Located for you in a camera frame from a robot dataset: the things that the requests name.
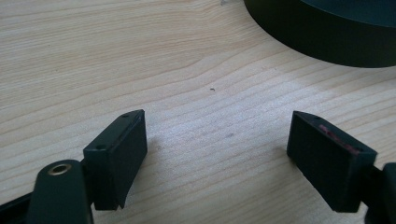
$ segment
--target metal grommet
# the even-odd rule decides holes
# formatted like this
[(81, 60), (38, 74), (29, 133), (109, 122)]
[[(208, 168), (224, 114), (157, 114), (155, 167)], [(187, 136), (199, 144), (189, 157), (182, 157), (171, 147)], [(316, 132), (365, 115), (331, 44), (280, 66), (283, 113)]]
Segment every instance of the metal grommet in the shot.
[(62, 175), (72, 168), (72, 165), (63, 163), (49, 169), (49, 175)]

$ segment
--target black plastic part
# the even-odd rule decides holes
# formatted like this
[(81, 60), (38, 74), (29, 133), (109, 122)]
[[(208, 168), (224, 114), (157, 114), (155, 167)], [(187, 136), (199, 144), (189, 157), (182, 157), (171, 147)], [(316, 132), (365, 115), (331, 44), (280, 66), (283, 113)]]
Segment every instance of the black plastic part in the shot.
[(274, 38), (308, 56), (357, 67), (396, 65), (394, 0), (245, 0)]
[(361, 183), (361, 200), (368, 206), (364, 222), (366, 224), (390, 224), (383, 198), (386, 185), (384, 173), (373, 167), (368, 170)]
[(295, 111), (287, 152), (332, 210), (358, 211), (374, 150), (325, 119)]
[(9, 203), (2, 204), (0, 206), (0, 223), (25, 223), (31, 197), (32, 193), (28, 193)]
[(28, 224), (93, 223), (79, 161), (56, 161), (38, 173), (26, 220)]
[(123, 114), (84, 148), (83, 164), (96, 210), (116, 210), (148, 151), (145, 112)]
[(382, 198), (390, 223), (396, 224), (396, 163), (387, 163), (383, 169), (384, 188)]

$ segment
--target black clamp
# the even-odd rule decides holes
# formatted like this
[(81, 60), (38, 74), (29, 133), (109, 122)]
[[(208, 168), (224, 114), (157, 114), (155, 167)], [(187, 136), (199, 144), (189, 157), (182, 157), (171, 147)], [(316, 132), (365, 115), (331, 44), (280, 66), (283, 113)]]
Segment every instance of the black clamp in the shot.
[(123, 208), (148, 152), (145, 112), (119, 116), (84, 149), (82, 162), (56, 161), (37, 175), (35, 189), (0, 206), (0, 223), (93, 223), (96, 210)]
[(293, 113), (288, 155), (336, 212), (368, 207), (367, 224), (396, 224), (396, 163), (374, 167), (376, 151), (327, 120)]

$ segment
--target black disc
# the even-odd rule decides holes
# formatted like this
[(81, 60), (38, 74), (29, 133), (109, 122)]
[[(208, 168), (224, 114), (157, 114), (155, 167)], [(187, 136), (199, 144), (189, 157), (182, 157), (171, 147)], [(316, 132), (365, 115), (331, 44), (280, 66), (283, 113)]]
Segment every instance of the black disc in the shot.
[(395, 0), (245, 0), (253, 19), (303, 54), (357, 67), (396, 65)]

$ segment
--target wood grain surface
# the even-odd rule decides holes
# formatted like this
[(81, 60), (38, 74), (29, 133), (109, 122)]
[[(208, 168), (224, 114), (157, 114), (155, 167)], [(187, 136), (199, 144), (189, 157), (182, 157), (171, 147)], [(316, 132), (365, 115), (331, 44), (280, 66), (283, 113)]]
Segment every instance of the wood grain surface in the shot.
[(293, 110), (396, 161), (396, 67), (325, 63), (261, 29), (242, 0), (0, 2), (0, 203), (146, 111), (148, 155), (123, 210), (95, 223), (363, 223), (286, 156)]

